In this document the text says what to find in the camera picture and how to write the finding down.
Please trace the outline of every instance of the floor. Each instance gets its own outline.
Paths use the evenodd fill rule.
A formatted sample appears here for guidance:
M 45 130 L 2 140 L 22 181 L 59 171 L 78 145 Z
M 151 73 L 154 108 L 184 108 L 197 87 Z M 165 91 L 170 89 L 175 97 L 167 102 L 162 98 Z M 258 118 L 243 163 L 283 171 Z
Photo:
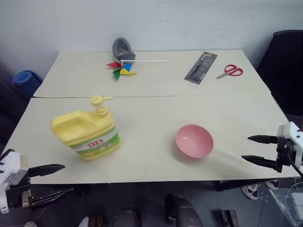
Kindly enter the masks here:
M 49 192 L 51 187 L 35 185 L 36 194 Z M 279 207 L 262 184 L 260 198 L 248 200 L 240 188 L 217 192 L 213 182 L 155 182 L 115 183 L 92 185 L 84 195 L 69 194 L 58 203 L 47 207 L 39 220 L 39 227 L 77 227 L 85 216 L 101 210 L 109 221 L 123 206 L 136 206 L 142 216 L 143 227 L 165 227 L 164 200 L 168 193 L 191 201 L 204 227 L 222 226 L 217 218 L 220 210 L 235 210 L 240 227 L 290 227 Z M 31 213 L 18 209 L 0 216 L 1 225 L 18 225 L 39 216 L 41 210 Z

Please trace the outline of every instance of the white table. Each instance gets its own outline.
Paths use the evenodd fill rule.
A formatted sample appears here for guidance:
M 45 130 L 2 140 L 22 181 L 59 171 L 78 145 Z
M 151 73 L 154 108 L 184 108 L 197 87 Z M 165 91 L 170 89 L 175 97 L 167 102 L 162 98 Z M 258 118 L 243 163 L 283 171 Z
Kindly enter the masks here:
M 275 135 L 286 118 L 268 94 L 207 86 L 203 96 L 124 97 L 106 101 L 122 146 L 91 161 L 82 160 L 52 133 L 50 121 L 73 110 L 93 110 L 89 98 L 32 98 L 6 148 L 27 155 L 30 166 L 62 164 L 66 168 L 32 183 L 115 183 L 255 179 L 297 176 L 284 166 L 281 174 L 241 158 L 258 155 L 275 160 L 276 145 L 247 139 Z M 212 153 L 192 159 L 176 147 L 175 134 L 185 124 L 205 127 L 214 139 Z
M 91 97 L 93 95 L 113 97 L 140 96 L 195 96 L 213 79 L 224 73 L 228 64 L 244 70 L 240 77 L 218 80 L 218 86 L 228 86 L 243 92 L 269 90 L 259 78 L 242 50 L 210 50 L 217 58 L 200 85 L 184 80 L 203 51 L 136 52 L 136 59 L 171 60 L 171 62 L 136 62 L 134 76 L 114 79 L 112 69 L 106 64 L 115 61 L 111 52 L 60 53 L 44 79 L 35 97 Z

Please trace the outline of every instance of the green label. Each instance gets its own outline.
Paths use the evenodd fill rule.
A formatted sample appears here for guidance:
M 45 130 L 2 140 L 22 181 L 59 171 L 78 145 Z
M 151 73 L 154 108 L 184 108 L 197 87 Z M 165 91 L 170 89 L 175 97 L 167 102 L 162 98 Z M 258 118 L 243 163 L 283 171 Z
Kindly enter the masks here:
M 117 129 L 114 127 L 111 131 L 88 140 L 84 143 L 70 146 L 71 149 L 76 151 L 81 157 L 91 157 L 104 153 L 120 143 L 120 137 Z

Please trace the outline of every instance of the yellow bottle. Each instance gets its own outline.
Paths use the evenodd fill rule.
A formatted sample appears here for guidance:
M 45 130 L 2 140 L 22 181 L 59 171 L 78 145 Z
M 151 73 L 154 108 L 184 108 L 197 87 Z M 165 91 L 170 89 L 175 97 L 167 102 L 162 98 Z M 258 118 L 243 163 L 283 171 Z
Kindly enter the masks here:
M 113 98 L 93 96 L 90 103 L 96 107 L 95 111 L 74 111 L 51 122 L 56 137 L 85 160 L 107 154 L 121 144 L 114 119 L 103 106 L 103 101 L 108 99 Z

